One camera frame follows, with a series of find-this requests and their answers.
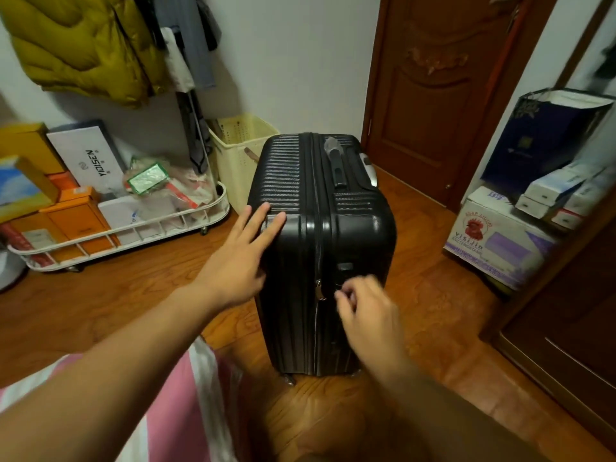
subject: floor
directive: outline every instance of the floor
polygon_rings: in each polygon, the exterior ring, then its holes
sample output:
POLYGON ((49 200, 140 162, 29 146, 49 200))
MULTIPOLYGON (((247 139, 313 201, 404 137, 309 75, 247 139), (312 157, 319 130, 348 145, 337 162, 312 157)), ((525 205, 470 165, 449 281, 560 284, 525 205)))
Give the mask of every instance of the floor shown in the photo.
MULTIPOLYGON (((472 271, 446 257, 455 216, 389 175, 380 186, 396 216, 398 245, 386 289, 400 305, 412 357, 554 461, 613 455, 477 334, 499 302, 472 271)), ((31 272, 0 295, 0 387, 70 352, 82 352, 194 278, 233 220, 106 261, 79 274, 31 272)), ((252 380, 257 460, 307 452, 335 460, 409 459, 413 444, 395 406, 365 373, 298 378, 273 371, 253 302, 216 318, 206 340, 252 380)))

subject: puffer jacket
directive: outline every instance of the puffer jacket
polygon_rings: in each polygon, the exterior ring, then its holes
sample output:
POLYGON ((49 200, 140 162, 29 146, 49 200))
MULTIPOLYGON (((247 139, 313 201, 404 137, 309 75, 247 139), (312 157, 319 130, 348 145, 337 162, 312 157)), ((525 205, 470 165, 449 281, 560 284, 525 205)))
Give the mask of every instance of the puffer jacket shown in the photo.
POLYGON ((167 87, 163 54, 134 0, 0 0, 26 75, 43 90, 107 97, 128 107, 167 87))

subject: cream plastic basket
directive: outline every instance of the cream plastic basket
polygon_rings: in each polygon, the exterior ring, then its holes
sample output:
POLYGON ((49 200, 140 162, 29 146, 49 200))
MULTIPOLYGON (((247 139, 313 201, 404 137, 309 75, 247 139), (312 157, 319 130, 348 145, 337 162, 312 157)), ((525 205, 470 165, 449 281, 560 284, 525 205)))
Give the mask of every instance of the cream plastic basket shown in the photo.
POLYGON ((216 163, 220 181, 227 186, 227 196, 235 212, 248 202, 248 193, 263 145, 280 132, 258 116, 244 113, 219 118, 222 138, 210 129, 216 147, 216 163))

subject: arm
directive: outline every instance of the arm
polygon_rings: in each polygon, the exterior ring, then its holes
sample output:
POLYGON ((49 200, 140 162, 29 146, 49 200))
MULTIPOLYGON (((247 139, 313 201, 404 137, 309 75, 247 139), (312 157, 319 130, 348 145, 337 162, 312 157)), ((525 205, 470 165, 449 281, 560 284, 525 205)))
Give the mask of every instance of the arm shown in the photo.
POLYGON ((406 354, 398 307, 374 277, 347 281, 336 301, 350 346, 400 405, 435 460, 546 460, 419 370, 406 354))
POLYGON ((282 212, 253 241, 268 209, 246 224, 246 207, 193 283, 0 414, 0 460, 114 460, 206 324, 263 287, 261 255, 285 222, 282 212))

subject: wooden door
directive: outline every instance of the wooden door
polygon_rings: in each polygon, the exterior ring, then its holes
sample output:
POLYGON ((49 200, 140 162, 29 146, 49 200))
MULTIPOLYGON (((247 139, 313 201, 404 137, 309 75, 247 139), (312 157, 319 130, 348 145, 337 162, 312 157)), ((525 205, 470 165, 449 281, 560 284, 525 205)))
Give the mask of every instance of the wooden door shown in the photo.
POLYGON ((616 450, 615 259, 616 218, 528 302, 496 342, 612 450, 616 450))
POLYGON ((487 105, 520 0, 390 0, 368 154, 445 202, 487 105))

